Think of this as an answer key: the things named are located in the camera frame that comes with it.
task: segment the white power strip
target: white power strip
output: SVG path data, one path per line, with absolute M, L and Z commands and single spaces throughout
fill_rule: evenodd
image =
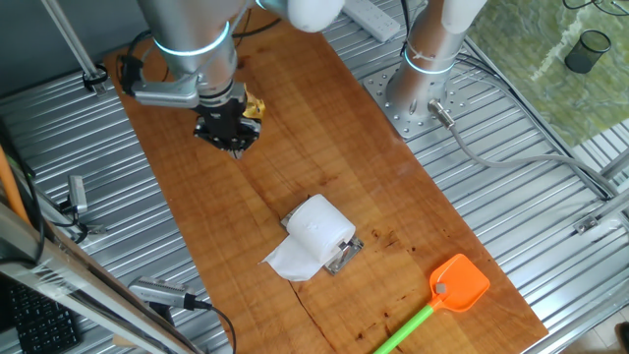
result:
M 370 0 L 345 0 L 343 12 L 381 42 L 387 41 L 400 30 L 400 24 Z

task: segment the wooden table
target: wooden table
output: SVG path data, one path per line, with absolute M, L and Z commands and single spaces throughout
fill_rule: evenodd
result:
M 252 20 L 250 29 L 268 17 Z M 111 73 L 114 61 L 106 59 Z M 151 54 L 146 75 L 160 80 L 164 70 Z M 517 353 L 546 334 L 321 34 L 281 23 L 246 38 L 236 79 L 267 106 L 241 160 L 192 136 L 193 111 L 121 98 L 239 353 L 371 352 L 428 301 L 429 274 L 458 253 L 489 278 L 489 291 L 467 313 L 433 315 L 399 352 Z M 321 270 L 291 283 L 259 262 L 286 237 L 280 219 L 317 193 L 365 247 L 336 276 Z

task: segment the toilet paper roll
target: toilet paper roll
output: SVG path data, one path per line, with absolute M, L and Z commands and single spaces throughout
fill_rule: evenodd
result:
M 271 252 L 267 262 L 283 278 L 308 280 L 340 253 L 339 245 L 356 232 L 350 222 L 324 196 L 309 198 L 286 225 L 288 237 Z

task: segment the blue light ring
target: blue light ring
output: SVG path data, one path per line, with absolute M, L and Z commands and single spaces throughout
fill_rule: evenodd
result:
M 203 53 L 207 53 L 208 51 L 216 48 L 218 45 L 220 45 L 220 43 L 223 42 L 223 40 L 225 40 L 225 38 L 227 37 L 228 34 L 229 34 L 229 22 L 225 24 L 225 29 L 223 30 L 223 32 L 212 43 L 206 45 L 205 47 L 203 47 L 201 49 L 188 50 L 188 51 L 179 51 L 179 50 L 168 49 L 165 46 L 159 44 L 157 39 L 153 39 L 153 40 L 155 41 L 155 44 L 157 45 L 157 47 L 161 51 L 163 51 L 165 53 L 168 53 L 168 54 L 171 54 L 171 55 L 175 55 L 175 56 L 196 56 L 196 55 L 201 55 Z

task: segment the keyboard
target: keyboard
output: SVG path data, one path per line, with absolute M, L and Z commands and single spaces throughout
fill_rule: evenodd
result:
M 9 292 L 24 354 L 63 353 L 81 343 L 70 310 L 22 284 L 14 285 Z

